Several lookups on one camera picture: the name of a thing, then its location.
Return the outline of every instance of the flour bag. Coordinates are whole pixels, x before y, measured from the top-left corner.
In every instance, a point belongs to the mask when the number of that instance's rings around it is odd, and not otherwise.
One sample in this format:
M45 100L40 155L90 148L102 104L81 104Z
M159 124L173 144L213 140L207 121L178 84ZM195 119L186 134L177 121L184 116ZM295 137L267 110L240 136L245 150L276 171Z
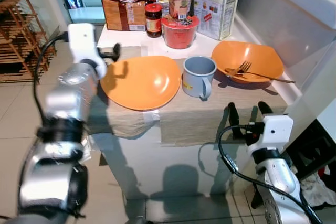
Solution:
M223 40L231 34L238 0L194 0L194 13L200 20L198 32Z

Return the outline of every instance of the jar lid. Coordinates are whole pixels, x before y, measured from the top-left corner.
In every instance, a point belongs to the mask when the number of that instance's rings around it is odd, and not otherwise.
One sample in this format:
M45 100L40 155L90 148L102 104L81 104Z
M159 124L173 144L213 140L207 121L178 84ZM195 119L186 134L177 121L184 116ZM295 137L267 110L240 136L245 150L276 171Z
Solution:
M160 4L156 4L156 3L154 3L154 4L147 4L145 6L146 12L150 12L150 13L157 13L157 12L161 11L161 9L162 9L161 5Z
M190 17L188 16L186 19L173 19L170 15L166 15L161 19L161 23L164 26L174 29L190 29L197 27L200 24L197 16Z

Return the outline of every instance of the jar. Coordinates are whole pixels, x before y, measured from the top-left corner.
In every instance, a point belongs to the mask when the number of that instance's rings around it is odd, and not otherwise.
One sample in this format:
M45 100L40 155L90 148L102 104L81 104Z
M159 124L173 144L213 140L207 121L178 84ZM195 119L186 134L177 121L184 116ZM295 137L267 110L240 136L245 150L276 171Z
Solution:
M148 4L145 6L147 35L151 38L161 36L161 9L160 4Z

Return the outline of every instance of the mug handle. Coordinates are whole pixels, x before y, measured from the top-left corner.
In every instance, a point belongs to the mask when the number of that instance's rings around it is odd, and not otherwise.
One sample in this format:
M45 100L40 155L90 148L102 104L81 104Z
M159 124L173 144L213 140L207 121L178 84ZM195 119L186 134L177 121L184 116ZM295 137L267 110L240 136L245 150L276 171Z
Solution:
M199 97L201 97L201 99L207 99L211 94L211 84L209 82L209 79L206 77L202 78L202 82L204 83L205 92L203 91L203 93L200 94Z

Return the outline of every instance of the gray mug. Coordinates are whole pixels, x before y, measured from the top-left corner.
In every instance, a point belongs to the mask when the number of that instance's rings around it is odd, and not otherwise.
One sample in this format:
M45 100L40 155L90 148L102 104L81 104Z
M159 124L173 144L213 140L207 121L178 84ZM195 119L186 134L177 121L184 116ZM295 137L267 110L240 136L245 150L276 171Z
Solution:
M217 70L214 60L203 56L190 57L184 61L183 68L183 91L192 97L207 99Z

